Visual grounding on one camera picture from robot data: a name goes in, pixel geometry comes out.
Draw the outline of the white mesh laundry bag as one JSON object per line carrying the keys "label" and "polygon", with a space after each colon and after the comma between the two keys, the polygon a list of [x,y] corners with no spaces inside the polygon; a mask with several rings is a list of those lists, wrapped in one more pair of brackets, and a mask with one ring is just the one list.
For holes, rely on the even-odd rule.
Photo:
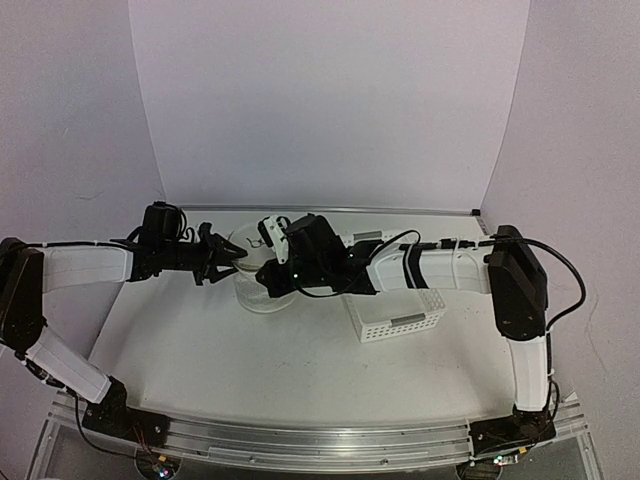
{"label": "white mesh laundry bag", "polygon": [[238,273],[234,276],[234,287],[239,304],[255,314],[272,314],[292,305],[294,293],[271,298],[268,290],[260,284],[256,275],[260,268],[276,254],[266,245],[255,223],[246,224],[229,235],[229,241],[247,251],[247,256],[234,261]]}

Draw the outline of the white perforated plastic basket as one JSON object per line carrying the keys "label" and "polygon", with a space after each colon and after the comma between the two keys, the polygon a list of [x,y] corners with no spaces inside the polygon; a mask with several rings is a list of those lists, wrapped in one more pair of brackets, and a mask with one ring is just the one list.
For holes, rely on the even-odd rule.
{"label": "white perforated plastic basket", "polygon": [[433,329],[447,311],[437,290],[396,290],[375,296],[342,295],[341,299],[361,343]]}

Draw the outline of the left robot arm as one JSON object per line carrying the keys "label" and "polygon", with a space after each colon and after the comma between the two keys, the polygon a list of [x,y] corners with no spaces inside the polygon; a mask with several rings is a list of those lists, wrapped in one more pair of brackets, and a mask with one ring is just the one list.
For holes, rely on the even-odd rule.
{"label": "left robot arm", "polygon": [[76,319],[96,308],[97,333],[108,305],[127,283],[164,272],[186,272],[198,286],[236,273],[245,248],[215,232],[209,223],[189,226],[186,213],[164,201],[146,207],[141,224],[127,237],[30,243],[1,242],[1,343],[34,376],[86,406],[82,429],[152,447],[162,446],[170,420],[131,406],[128,387],[88,358],[88,344],[70,337],[71,323],[56,323],[55,306],[86,293]]}

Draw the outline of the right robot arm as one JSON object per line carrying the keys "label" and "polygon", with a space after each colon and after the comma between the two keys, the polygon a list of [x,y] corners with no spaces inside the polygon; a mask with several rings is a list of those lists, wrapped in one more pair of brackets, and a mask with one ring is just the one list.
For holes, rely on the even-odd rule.
{"label": "right robot arm", "polygon": [[275,257],[256,275],[270,297],[315,289],[332,295],[373,296],[396,291],[457,290],[488,295],[495,327],[506,339],[515,381],[511,414],[470,425],[475,457],[531,447],[554,437],[547,276],[519,231],[435,242],[361,240],[346,245],[321,215],[291,222],[272,215],[258,233]]}

